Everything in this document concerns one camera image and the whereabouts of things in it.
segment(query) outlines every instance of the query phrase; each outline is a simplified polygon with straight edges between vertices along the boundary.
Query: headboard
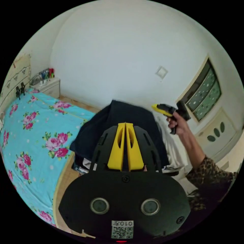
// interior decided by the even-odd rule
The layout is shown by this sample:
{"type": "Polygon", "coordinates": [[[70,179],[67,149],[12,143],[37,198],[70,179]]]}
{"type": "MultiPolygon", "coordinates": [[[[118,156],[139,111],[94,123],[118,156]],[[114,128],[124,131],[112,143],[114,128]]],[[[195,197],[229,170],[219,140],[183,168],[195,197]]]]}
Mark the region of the headboard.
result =
{"type": "Polygon", "coordinates": [[[11,65],[0,94],[0,113],[5,112],[11,102],[16,99],[16,86],[20,88],[22,82],[26,85],[26,88],[29,86],[31,74],[30,59],[30,54],[23,55],[11,65]]]}

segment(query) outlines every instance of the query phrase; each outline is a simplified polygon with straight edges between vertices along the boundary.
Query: sticker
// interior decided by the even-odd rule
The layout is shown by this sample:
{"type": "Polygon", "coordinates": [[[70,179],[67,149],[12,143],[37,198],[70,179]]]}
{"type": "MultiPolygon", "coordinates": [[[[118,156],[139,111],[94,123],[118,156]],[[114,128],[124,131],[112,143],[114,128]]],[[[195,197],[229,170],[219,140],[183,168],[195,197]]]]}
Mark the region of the sticker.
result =
{"type": "Polygon", "coordinates": [[[132,239],[134,231],[134,221],[115,221],[112,220],[112,239],[132,239]]]}

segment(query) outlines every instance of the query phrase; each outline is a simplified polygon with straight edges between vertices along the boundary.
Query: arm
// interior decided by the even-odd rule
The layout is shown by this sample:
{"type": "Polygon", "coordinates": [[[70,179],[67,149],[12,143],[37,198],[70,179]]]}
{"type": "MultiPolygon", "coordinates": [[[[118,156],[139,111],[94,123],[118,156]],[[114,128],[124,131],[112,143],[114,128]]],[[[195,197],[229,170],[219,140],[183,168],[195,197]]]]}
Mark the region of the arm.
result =
{"type": "Polygon", "coordinates": [[[193,167],[186,178],[197,188],[209,188],[211,186],[214,189],[215,186],[219,188],[230,185],[237,173],[219,169],[214,161],[205,155],[187,122],[178,113],[175,112],[173,115],[177,122],[168,118],[169,127],[173,128],[178,125],[176,133],[184,145],[193,167]]]}

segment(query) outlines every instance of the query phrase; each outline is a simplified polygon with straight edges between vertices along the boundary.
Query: yellow handheld device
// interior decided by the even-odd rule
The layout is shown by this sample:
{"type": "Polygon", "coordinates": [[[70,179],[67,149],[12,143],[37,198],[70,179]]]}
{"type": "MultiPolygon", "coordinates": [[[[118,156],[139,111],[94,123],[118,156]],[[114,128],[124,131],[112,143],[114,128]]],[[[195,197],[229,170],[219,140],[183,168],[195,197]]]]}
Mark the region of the yellow handheld device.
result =
{"type": "MultiPolygon", "coordinates": [[[[177,107],[178,109],[172,107],[172,106],[169,106],[167,104],[154,104],[152,105],[152,108],[158,112],[158,113],[161,113],[167,117],[170,117],[171,119],[175,120],[176,121],[176,118],[173,116],[173,113],[176,111],[181,117],[184,118],[185,121],[188,121],[190,120],[190,116],[189,116],[189,113],[187,112],[187,109],[185,107],[185,104],[183,103],[183,101],[178,101],[177,102],[177,107]]],[[[176,127],[172,128],[171,129],[171,134],[175,135],[176,134],[176,127]]]]}

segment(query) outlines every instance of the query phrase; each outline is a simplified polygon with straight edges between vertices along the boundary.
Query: person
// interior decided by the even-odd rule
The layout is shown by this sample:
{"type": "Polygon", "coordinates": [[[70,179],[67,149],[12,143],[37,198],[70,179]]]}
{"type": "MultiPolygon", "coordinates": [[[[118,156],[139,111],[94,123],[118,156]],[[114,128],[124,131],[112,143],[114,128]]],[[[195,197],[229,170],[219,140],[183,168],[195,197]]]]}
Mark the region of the person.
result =
{"type": "Polygon", "coordinates": [[[167,118],[168,127],[177,126],[176,134],[184,145],[192,165],[192,170],[186,178],[197,190],[188,195],[191,208],[189,217],[179,230],[165,236],[163,239],[165,241],[187,232],[205,219],[222,201],[238,175],[237,172],[231,173],[219,169],[204,153],[187,122],[177,112],[174,112],[173,116],[176,121],[167,118]]]}

